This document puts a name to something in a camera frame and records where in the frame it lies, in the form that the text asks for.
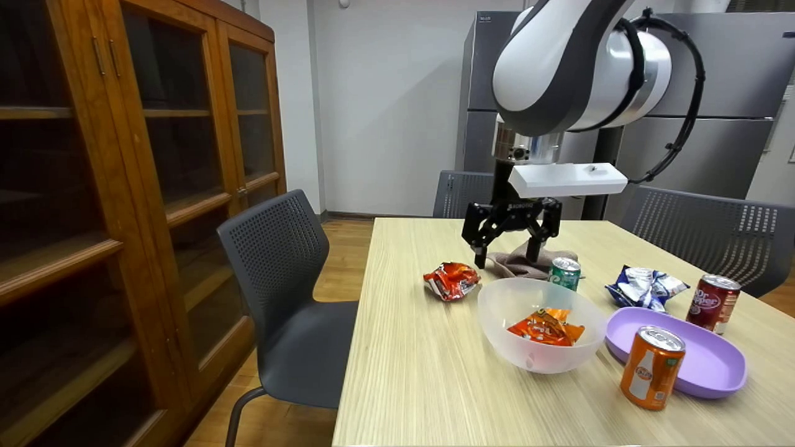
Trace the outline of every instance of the black chair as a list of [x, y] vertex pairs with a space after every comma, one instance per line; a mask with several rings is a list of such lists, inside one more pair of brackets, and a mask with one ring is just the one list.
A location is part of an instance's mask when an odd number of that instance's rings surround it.
[[471, 201], [492, 201], [492, 171], [440, 171], [434, 219], [465, 219]]
[[317, 303], [327, 237], [303, 191], [262, 201], [219, 226], [224, 250], [256, 322], [261, 386], [239, 397], [225, 443], [254, 397], [338, 407], [354, 303]]

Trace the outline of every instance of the blue package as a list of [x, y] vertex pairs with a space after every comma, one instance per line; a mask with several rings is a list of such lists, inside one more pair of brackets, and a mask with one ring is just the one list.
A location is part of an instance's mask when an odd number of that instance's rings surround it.
[[622, 266], [616, 283], [605, 284], [618, 307], [651, 307], [665, 313], [665, 303], [691, 284], [654, 267]]

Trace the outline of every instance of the wooden table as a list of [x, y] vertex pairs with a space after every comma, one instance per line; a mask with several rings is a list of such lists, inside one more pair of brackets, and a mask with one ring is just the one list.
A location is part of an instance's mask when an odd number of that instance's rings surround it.
[[[488, 348], [473, 303], [440, 303], [421, 272], [466, 261], [461, 220], [378, 219], [333, 443], [795, 443], [795, 319], [742, 294], [724, 340], [748, 360], [748, 385], [718, 401], [673, 395], [645, 412], [618, 391], [620, 364], [599, 354], [567, 374], [522, 371]], [[512, 250], [524, 230], [488, 253]], [[701, 270], [605, 220], [563, 220], [549, 247], [575, 250], [578, 291], [613, 311], [622, 262], [698, 283]], [[668, 303], [683, 317], [691, 291]]]

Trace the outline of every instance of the red can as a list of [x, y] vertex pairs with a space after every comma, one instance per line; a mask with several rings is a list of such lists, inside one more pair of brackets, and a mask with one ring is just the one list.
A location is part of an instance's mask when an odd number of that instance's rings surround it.
[[706, 272], [698, 280], [687, 319], [706, 330], [723, 334], [731, 311], [734, 307], [739, 294], [739, 283], [724, 275]]

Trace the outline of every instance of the metal can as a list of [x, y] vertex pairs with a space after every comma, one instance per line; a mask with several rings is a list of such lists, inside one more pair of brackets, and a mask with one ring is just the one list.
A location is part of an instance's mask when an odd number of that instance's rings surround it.
[[663, 409], [686, 358], [686, 342], [656, 325], [642, 325], [626, 358], [620, 391], [642, 409]]
[[575, 291], [581, 267], [573, 257], [550, 257], [549, 283]]
[[698, 280], [692, 292], [692, 303], [687, 311], [687, 319], [706, 330], [723, 334], [731, 311], [734, 307], [739, 294], [739, 283], [724, 275], [706, 272]]

